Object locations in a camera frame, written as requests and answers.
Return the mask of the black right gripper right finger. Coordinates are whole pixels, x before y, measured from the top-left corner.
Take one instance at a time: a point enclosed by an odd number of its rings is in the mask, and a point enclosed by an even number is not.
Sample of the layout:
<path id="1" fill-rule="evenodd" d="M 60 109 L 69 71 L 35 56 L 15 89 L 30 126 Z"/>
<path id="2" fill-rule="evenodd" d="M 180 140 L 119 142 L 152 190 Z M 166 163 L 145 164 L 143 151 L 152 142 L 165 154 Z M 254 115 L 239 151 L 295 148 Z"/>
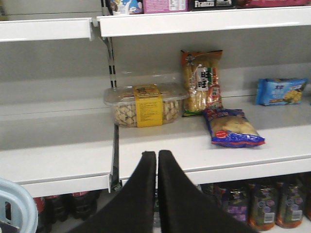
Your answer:
<path id="1" fill-rule="evenodd" d="M 163 233 L 252 233 L 221 210 L 183 172 L 169 150 L 158 154 L 158 200 Z"/>

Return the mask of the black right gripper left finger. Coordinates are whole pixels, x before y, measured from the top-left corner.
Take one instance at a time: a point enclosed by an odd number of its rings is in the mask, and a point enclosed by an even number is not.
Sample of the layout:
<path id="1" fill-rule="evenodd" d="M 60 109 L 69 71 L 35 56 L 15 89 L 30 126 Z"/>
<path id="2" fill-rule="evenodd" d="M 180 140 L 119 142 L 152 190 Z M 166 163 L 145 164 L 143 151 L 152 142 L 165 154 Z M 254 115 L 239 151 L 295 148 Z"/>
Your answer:
<path id="1" fill-rule="evenodd" d="M 156 153 L 145 151 L 129 180 L 97 214 L 71 233 L 152 233 Z"/>

